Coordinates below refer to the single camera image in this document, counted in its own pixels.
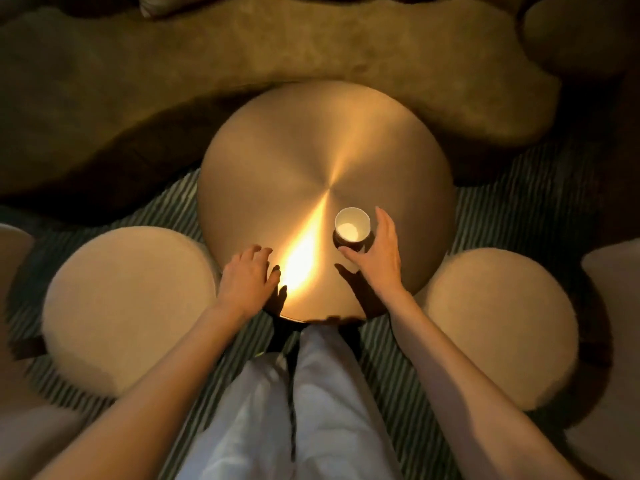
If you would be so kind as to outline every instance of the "person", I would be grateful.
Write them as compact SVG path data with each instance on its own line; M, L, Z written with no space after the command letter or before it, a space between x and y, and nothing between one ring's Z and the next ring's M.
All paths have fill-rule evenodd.
M376 209L366 253L340 248L387 307L462 476L579 479L532 421L425 316L402 285L393 220ZM252 246L225 266L218 300L105 414L37 476L155 478L200 388L233 336L276 290L269 248ZM180 480L397 480L400 469L355 356L335 328L300 335L293 378L296 455L291 458L285 361L260 355L228 387L210 427L196 439Z

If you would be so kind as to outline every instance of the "green striped rug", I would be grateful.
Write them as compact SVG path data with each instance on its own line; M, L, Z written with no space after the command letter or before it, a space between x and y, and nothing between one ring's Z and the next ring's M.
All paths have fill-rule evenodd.
M576 140L546 141L519 156L493 184L458 190L458 234L451 252L494 246L529 256L545 266L574 300L583 295L581 256L588 250L595 215L595 160L601 148ZM10 297L9 325L14 339L37 335L47 284L80 245L110 229L134 225L163 226L202 242L196 220L193 170L148 205L109 226L44 230L15 212L0 209L0 219L38 237L20 270ZM386 317L361 329L361 365L384 417L406 480L452 479L460 474L420 390L411 366L395 345ZM238 335L212 371L167 460L162 479L172 479L194 437L210 423L221 394L247 359L264 350L271 322L256 316ZM37 358L29 376L53 403L82 411L94 420L111 400L79 391L56 374L47 356ZM534 420L562 447L552 415Z

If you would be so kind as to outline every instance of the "leg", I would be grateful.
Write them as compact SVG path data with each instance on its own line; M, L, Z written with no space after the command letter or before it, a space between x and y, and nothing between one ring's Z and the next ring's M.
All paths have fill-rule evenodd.
M378 407L336 328L302 332L293 401L299 479L401 478Z
M292 473L286 361L263 354L225 391L177 480L289 480Z

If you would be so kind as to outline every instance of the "person's left hand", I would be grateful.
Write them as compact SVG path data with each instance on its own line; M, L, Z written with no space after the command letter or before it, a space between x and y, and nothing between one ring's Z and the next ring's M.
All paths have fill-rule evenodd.
M267 278L267 259L272 251L254 244L231 258L222 272L218 306L237 313L243 321L260 311L280 282L277 267Z

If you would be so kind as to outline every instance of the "hand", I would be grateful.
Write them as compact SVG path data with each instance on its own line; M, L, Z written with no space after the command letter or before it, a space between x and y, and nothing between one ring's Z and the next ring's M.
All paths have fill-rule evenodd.
M376 217L376 239L368 252L359 254L345 246L338 249L344 257L360 267L373 291L387 304L387 300L393 295L404 291L400 278L400 254L393 220L379 207L376 207Z
M276 266L267 278L267 259L273 250L254 244L243 253L231 258L222 272L218 292L218 306L249 320L264 306L280 282L280 269Z

